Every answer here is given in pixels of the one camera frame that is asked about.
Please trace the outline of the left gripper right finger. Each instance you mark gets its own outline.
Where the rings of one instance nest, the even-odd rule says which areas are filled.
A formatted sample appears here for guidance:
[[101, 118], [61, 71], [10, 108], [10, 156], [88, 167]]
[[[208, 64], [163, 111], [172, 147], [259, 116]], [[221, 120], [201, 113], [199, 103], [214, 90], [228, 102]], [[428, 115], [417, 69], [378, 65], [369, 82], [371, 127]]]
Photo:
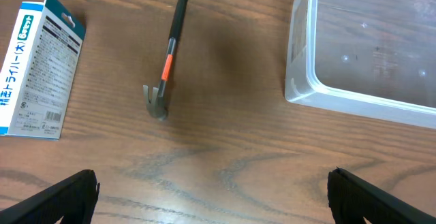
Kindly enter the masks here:
[[327, 189], [335, 223], [435, 224], [435, 217], [342, 168], [328, 174]]

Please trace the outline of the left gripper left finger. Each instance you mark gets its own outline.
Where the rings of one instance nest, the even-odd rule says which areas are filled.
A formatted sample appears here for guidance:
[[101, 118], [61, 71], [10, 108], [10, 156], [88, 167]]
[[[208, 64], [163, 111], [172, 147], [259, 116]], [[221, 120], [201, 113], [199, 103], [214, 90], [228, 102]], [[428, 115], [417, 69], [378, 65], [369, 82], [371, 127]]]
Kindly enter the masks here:
[[1, 211], [3, 224], [91, 223], [100, 184], [93, 170], [82, 170]]

